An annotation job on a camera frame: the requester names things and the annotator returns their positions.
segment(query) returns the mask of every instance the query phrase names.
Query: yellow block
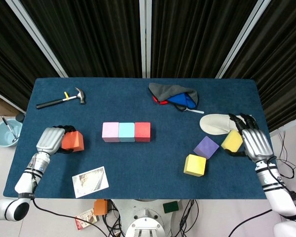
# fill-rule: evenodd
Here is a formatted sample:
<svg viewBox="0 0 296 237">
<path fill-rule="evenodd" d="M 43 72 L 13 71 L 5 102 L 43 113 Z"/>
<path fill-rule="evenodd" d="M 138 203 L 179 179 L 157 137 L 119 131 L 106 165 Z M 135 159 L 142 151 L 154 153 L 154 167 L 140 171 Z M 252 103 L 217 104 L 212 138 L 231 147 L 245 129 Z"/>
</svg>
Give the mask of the yellow block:
<svg viewBox="0 0 296 237">
<path fill-rule="evenodd" d="M 188 155 L 185 160 L 184 173 L 194 176 L 203 176 L 205 172 L 206 158 Z"/>
<path fill-rule="evenodd" d="M 222 148 L 237 152 L 242 144 L 242 137 L 236 130 L 231 130 L 222 143 Z"/>
</svg>

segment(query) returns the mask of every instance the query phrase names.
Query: black curtain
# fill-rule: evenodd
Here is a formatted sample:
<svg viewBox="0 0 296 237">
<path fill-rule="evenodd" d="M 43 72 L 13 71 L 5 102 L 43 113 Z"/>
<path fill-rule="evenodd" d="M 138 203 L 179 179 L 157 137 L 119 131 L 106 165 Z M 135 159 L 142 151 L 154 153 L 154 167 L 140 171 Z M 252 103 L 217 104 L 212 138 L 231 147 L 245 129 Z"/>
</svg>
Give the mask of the black curtain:
<svg viewBox="0 0 296 237">
<path fill-rule="evenodd" d="M 224 77 L 257 82 L 271 131 L 296 119 L 296 1 L 271 1 Z"/>
<path fill-rule="evenodd" d="M 153 0 L 154 78 L 214 78 L 256 0 Z"/>
<path fill-rule="evenodd" d="M 0 94 L 26 110 L 35 79 L 57 76 L 10 7 L 0 0 Z"/>
<path fill-rule="evenodd" d="M 138 0 L 21 0 L 70 77 L 142 77 Z"/>
</svg>

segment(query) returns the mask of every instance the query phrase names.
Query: light blue block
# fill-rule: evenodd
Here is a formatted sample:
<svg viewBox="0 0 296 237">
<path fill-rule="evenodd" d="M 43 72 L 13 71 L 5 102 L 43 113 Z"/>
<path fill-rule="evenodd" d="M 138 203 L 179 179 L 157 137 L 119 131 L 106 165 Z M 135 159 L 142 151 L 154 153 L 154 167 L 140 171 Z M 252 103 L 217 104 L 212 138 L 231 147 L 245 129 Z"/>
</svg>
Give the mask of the light blue block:
<svg viewBox="0 0 296 237">
<path fill-rule="evenodd" d="M 118 128 L 118 138 L 120 142 L 135 141 L 135 123 L 120 122 Z"/>
</svg>

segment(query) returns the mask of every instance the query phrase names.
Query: metal spoon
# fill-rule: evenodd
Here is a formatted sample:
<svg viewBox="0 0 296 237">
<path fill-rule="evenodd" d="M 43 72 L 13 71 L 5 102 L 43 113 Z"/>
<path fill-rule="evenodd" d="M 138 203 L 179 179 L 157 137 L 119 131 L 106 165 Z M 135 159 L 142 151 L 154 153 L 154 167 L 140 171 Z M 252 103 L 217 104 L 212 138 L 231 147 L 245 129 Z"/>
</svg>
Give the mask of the metal spoon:
<svg viewBox="0 0 296 237">
<path fill-rule="evenodd" d="M 14 132 L 12 131 L 10 125 L 8 124 L 8 121 L 3 117 L 1 116 L 3 122 L 5 123 L 5 125 L 7 125 L 7 127 L 9 128 L 10 132 L 13 134 L 14 136 L 14 139 L 12 140 L 12 143 L 15 142 L 16 140 L 18 140 L 18 137 L 14 134 Z"/>
</svg>

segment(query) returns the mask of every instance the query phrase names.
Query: small box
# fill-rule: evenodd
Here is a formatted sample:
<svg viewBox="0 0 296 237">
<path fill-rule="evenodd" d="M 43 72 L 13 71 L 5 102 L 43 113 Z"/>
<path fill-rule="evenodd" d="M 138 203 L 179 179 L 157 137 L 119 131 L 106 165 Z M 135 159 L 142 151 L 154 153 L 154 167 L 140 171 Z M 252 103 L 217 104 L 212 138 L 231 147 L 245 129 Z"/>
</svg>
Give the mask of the small box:
<svg viewBox="0 0 296 237">
<path fill-rule="evenodd" d="M 209 159 L 215 151 L 217 151 L 219 145 L 217 145 L 208 136 L 205 136 L 203 140 L 195 147 L 194 152 L 201 156 Z"/>
<path fill-rule="evenodd" d="M 231 130 L 222 143 L 224 150 L 228 149 L 232 152 L 237 152 L 242 144 L 242 137 L 236 130 Z"/>
<path fill-rule="evenodd" d="M 108 201 L 105 199 L 97 199 L 94 202 L 94 215 L 102 216 L 108 213 Z"/>
<path fill-rule="evenodd" d="M 67 132 L 61 142 L 61 147 L 65 150 L 73 149 L 74 152 L 84 150 L 83 136 L 80 132 Z"/>
<path fill-rule="evenodd" d="M 135 141 L 150 142 L 150 122 L 135 123 Z"/>
<path fill-rule="evenodd" d="M 75 216 L 79 219 L 82 219 L 82 220 L 86 220 L 92 224 L 96 223 L 98 221 L 97 217 L 95 216 L 95 214 L 93 213 L 93 208 L 91 208 L 90 210 L 87 210 L 77 216 Z M 88 226 L 90 226 L 91 224 L 85 222 L 85 221 L 80 221 L 80 220 L 77 220 L 75 219 L 75 224 L 77 226 L 77 229 L 80 231 Z"/>
<path fill-rule="evenodd" d="M 177 201 L 167 202 L 163 204 L 164 213 L 170 213 L 179 210 L 179 205 Z"/>
<path fill-rule="evenodd" d="M 118 128 L 118 138 L 120 142 L 134 142 L 135 124 L 133 122 L 120 122 Z"/>
<path fill-rule="evenodd" d="M 184 173 L 197 177 L 203 176 L 205 172 L 206 158 L 196 155 L 188 155 L 185 160 Z"/>
<path fill-rule="evenodd" d="M 102 126 L 102 138 L 105 142 L 119 142 L 118 122 L 104 122 Z"/>
</svg>

